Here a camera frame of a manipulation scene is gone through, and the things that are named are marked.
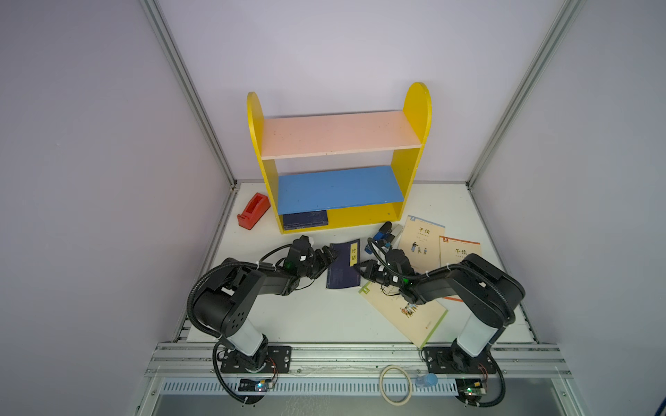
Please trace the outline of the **green circuit board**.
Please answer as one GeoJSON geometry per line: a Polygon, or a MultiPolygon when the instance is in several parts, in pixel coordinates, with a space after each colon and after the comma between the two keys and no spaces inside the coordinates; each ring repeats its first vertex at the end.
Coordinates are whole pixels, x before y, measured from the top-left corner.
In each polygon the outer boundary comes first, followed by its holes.
{"type": "Polygon", "coordinates": [[[456,379],[459,397],[479,398],[487,393],[486,383],[482,379],[456,379]]]}
{"type": "Polygon", "coordinates": [[[239,393],[267,393],[274,388],[275,382],[272,380],[251,380],[241,379],[239,381],[239,393]]]}

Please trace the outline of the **dark purple book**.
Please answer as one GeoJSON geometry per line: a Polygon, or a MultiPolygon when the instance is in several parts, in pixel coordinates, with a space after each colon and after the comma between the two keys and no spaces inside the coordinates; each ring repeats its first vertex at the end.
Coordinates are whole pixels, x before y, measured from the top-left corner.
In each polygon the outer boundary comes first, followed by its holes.
{"type": "Polygon", "coordinates": [[[361,277],[354,269],[359,260],[360,240],[331,244],[336,259],[328,270],[327,289],[350,289],[360,285],[361,277]]]}
{"type": "Polygon", "coordinates": [[[282,216],[285,231],[316,228],[329,225],[327,211],[307,211],[282,216]]]}

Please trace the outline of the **left green circuit board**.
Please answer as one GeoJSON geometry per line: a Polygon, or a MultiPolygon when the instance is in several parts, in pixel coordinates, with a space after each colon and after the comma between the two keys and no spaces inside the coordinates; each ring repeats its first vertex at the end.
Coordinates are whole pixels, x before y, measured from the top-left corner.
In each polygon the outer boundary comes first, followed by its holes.
{"type": "Polygon", "coordinates": [[[251,380],[241,379],[239,381],[239,393],[267,393],[274,388],[275,382],[272,380],[251,380]]]}

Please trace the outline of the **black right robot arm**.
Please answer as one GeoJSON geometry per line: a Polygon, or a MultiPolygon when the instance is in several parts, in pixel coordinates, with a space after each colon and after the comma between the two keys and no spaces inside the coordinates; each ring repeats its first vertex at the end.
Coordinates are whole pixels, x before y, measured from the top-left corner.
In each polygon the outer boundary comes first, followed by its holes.
{"type": "Polygon", "coordinates": [[[489,349],[516,320],[515,310],[525,297],[523,286],[477,254],[459,263],[417,273],[401,250],[390,250],[383,258],[353,266],[357,274],[374,284],[397,289],[409,306],[421,306],[446,296],[458,296],[471,317],[444,357],[459,374],[491,371],[489,349]]]}

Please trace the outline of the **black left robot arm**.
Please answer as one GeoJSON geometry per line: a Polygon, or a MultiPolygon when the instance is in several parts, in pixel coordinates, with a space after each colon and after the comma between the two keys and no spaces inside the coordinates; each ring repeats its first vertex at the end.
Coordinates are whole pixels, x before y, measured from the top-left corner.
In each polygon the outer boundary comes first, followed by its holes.
{"type": "Polygon", "coordinates": [[[269,355],[268,337],[249,320],[250,311],[260,295],[289,296],[299,289],[303,278],[315,282],[338,259],[338,252],[325,245],[315,249],[307,236],[281,245],[260,260],[243,262],[227,258],[206,272],[187,297],[187,318],[198,331],[215,339],[213,372],[222,389],[243,406],[255,405],[263,396],[241,395],[224,380],[220,352],[237,353],[242,366],[259,372],[265,365],[278,378],[277,363],[269,355]]]}

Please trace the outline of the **beige book blue edge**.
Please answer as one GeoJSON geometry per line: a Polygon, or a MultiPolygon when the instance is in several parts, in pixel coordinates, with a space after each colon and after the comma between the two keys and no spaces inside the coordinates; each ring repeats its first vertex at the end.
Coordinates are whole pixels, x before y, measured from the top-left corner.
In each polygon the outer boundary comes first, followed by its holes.
{"type": "Polygon", "coordinates": [[[441,266],[440,237],[445,234],[445,226],[409,215],[398,249],[404,252],[416,272],[435,270],[441,266]]]}

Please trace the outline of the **beige book orange edge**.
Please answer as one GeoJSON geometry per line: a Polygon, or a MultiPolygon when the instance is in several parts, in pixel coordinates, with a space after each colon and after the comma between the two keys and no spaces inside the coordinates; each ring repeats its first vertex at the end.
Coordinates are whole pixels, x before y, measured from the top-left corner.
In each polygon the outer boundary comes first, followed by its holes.
{"type": "Polygon", "coordinates": [[[482,254],[481,243],[440,236],[440,264],[441,266],[461,262],[469,254],[482,254]]]}

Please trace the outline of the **beige book green edge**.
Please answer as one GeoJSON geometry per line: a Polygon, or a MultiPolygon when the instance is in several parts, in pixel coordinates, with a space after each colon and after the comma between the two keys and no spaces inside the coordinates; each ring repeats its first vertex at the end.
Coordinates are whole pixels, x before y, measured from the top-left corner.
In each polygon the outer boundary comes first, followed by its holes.
{"type": "Polygon", "coordinates": [[[417,348],[427,345],[449,312],[437,301],[416,305],[396,288],[368,282],[359,294],[417,348]]]}

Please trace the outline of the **right green circuit board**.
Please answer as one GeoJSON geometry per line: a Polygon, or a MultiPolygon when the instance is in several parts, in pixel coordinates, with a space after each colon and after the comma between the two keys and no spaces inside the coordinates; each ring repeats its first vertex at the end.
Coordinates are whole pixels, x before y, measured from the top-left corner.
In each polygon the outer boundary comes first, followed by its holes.
{"type": "Polygon", "coordinates": [[[486,383],[482,379],[456,379],[459,397],[479,398],[487,393],[486,383]]]}

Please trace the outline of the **yellow shelf pink blue boards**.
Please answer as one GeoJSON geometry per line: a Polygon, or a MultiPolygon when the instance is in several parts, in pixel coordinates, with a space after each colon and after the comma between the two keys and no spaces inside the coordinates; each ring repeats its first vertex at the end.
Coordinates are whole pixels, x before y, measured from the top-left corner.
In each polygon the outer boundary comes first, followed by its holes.
{"type": "Polygon", "coordinates": [[[397,221],[402,217],[432,126],[425,83],[413,83],[402,109],[267,118],[258,94],[246,98],[251,142],[282,234],[288,220],[324,213],[325,230],[397,221]],[[280,159],[391,152],[386,166],[279,173],[280,159]]]}

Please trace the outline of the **small blue cap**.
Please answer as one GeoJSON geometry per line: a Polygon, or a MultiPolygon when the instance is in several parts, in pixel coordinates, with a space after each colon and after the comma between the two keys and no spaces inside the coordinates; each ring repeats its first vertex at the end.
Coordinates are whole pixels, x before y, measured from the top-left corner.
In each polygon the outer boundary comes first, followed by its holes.
{"type": "Polygon", "coordinates": [[[428,373],[425,375],[418,376],[414,385],[418,388],[431,388],[438,384],[438,377],[436,374],[428,373]]]}

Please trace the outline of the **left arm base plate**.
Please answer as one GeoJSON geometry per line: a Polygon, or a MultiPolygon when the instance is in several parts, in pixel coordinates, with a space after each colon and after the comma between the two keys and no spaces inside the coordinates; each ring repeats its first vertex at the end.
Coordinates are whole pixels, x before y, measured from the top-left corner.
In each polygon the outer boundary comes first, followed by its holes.
{"type": "Polygon", "coordinates": [[[268,344],[253,356],[222,349],[217,353],[217,362],[222,374],[288,374],[291,356],[292,346],[268,344]]]}

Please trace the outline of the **aluminium front rail frame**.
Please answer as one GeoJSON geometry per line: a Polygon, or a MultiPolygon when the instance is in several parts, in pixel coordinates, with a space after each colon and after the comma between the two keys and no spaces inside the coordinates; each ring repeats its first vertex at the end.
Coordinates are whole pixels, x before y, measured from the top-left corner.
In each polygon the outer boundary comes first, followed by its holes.
{"type": "MultiPolygon", "coordinates": [[[[288,374],[277,374],[269,391],[279,395],[370,396],[381,389],[379,378],[387,367],[397,366],[412,379],[428,374],[421,349],[407,343],[293,343],[288,374]]],[[[222,395],[225,391],[213,372],[213,343],[161,343],[152,354],[145,376],[146,390],[135,415],[154,413],[159,398],[167,393],[222,395]]],[[[553,385],[554,397],[566,415],[586,415],[588,410],[577,391],[560,348],[554,344],[501,343],[489,349],[496,374],[436,374],[431,388],[407,388],[396,379],[385,382],[385,392],[402,396],[457,395],[456,379],[510,381],[545,379],[553,385]]],[[[252,374],[225,374],[230,388],[237,388],[252,374]]]]}

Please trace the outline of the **red tape dispenser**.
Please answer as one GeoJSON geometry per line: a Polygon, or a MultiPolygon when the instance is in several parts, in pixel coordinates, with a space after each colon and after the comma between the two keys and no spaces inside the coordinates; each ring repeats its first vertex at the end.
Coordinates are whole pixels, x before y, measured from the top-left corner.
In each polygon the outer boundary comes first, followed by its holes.
{"type": "Polygon", "coordinates": [[[265,194],[255,193],[242,213],[237,215],[239,226],[251,230],[270,208],[270,199],[265,194]]]}

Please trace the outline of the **blue black stapler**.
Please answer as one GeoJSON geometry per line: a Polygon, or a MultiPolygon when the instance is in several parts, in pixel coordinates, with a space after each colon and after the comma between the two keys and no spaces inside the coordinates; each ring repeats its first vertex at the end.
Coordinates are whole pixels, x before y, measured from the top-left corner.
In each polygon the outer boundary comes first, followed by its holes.
{"type": "Polygon", "coordinates": [[[393,224],[390,221],[385,222],[373,237],[373,241],[381,247],[390,247],[394,239],[393,224]]]}

